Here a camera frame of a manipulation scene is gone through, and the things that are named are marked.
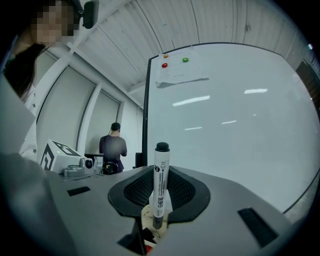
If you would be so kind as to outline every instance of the ceiling light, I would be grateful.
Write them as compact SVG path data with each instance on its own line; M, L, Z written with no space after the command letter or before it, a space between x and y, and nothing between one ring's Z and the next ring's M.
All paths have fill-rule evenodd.
M244 94L262 94L262 93L266 93L268 91L268 89L249 89L249 90L245 90Z
M201 129L202 127L186 128L185 131Z
M226 124L232 124L232 123L235 123L237 120L233 120L233 121L230 121L230 122L222 122L221 124L222 125L226 125Z
M185 104L189 104L189 103L205 101L205 100L209 100L209 99L210 99L210 95L203 96L203 97L197 97L197 98L189 98L189 99L186 99L186 100L183 100L180 102L172 103L172 105L174 107L176 107L176 106L181 106L181 105L185 105Z

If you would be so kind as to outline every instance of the whiteboard marker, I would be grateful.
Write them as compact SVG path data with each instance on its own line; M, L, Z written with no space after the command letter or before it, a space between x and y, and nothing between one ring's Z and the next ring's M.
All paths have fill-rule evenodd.
M160 229L165 213L169 174L170 149L168 143L159 142L154 150L153 168L153 227Z

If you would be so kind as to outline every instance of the black vent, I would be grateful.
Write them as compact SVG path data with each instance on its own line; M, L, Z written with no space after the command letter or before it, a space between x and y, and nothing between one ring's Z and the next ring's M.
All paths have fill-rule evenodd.
M154 190L154 172L149 171L124 188L123 194L131 203L141 209L148 203Z
M278 235L252 208L238 210L238 214L261 247L271 243Z
M79 195L79 194L82 194L82 193L87 192L87 191L90 191L90 188L88 188L87 186L82 186L82 187L78 187L78 188L75 188L75 189L70 189L67 192L68 192L70 197L73 197L75 195Z
M195 187L189 181L173 171L169 171L167 189L173 210L189 203L196 193Z

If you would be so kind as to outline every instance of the black shirt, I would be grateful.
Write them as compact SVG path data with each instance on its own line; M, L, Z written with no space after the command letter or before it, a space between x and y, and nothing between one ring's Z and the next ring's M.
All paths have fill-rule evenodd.
M99 153L103 153L103 162L114 162L118 164L117 172L121 172L124 166L120 160L120 155L125 157L127 155L126 141L121 137L113 137L110 135L104 136L100 139Z

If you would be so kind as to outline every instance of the black hair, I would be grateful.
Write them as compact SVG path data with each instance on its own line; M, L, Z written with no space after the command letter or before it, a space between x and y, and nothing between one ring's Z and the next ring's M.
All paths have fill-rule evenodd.
M22 1L27 3L24 3L23 6L21 6L20 12L17 12L19 20L22 21L16 30L18 37L28 29L32 23L36 22L35 19L39 13L42 13L46 7L54 6L58 1L73 7L73 25L68 26L66 32L68 36L73 36L74 30L78 29L80 22L80 14L76 11L73 0L33 0ZM44 44L34 43L23 52L17 54L14 59L8 61L5 65L4 75L21 99L27 96L34 82L36 59L45 50L46 46Z
M121 125L118 122L114 122L113 124L111 124L112 131L118 131L118 130L120 130L120 127L121 127Z

